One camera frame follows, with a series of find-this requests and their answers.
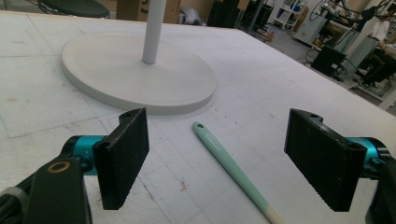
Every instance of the black chair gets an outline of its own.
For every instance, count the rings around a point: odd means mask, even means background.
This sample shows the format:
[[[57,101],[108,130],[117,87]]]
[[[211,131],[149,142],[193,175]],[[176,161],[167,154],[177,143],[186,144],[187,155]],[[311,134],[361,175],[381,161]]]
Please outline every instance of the black chair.
[[[38,0],[38,7],[47,14],[108,19],[108,9],[93,0]]]

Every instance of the white tabletop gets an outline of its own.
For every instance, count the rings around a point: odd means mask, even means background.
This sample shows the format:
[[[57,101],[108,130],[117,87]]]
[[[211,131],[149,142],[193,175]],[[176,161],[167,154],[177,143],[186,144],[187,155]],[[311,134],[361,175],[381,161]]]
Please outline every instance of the white tabletop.
[[[0,27],[5,189],[56,157],[69,137],[118,125],[123,111],[64,77],[63,46],[87,33],[143,35],[145,23],[3,12]],[[391,114],[240,31],[165,25],[162,40],[207,62],[218,88],[197,111],[148,116],[150,153],[120,211],[104,211],[96,177],[86,177],[94,223],[268,223],[192,132],[194,121],[211,130],[286,223],[364,223],[376,182],[361,179],[350,212],[334,213],[283,151],[289,111],[317,113],[341,135],[378,138],[394,154]]]

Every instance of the person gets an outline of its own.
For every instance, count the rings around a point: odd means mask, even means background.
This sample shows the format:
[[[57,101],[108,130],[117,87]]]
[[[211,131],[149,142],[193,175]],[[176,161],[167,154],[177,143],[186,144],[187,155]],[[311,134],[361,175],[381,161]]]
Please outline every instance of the person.
[[[373,18],[377,9],[378,7],[370,7],[363,10],[363,12],[361,13],[361,20],[358,21],[358,26],[356,27],[357,32],[361,32],[366,22]]]
[[[387,17],[381,18],[373,27],[369,36],[378,41],[378,46],[373,51],[371,57],[367,58],[369,63],[375,68],[364,76],[362,85],[365,87],[375,87],[376,82],[381,82],[387,77],[396,72],[396,60],[392,58],[386,51],[387,31],[389,29],[389,21],[391,16],[395,13],[396,7],[390,7]]]

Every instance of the light green handle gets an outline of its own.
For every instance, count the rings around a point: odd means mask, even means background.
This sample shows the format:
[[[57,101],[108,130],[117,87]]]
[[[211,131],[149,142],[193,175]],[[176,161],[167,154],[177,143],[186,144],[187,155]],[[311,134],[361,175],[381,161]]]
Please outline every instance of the light green handle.
[[[284,221],[262,197],[259,191],[254,187],[253,183],[248,179],[239,165],[221,145],[218,139],[201,123],[194,122],[192,126],[194,132],[198,135],[207,149],[219,161],[224,169],[230,174],[233,180],[247,194],[256,206],[265,214],[265,216],[273,224],[282,224]]]

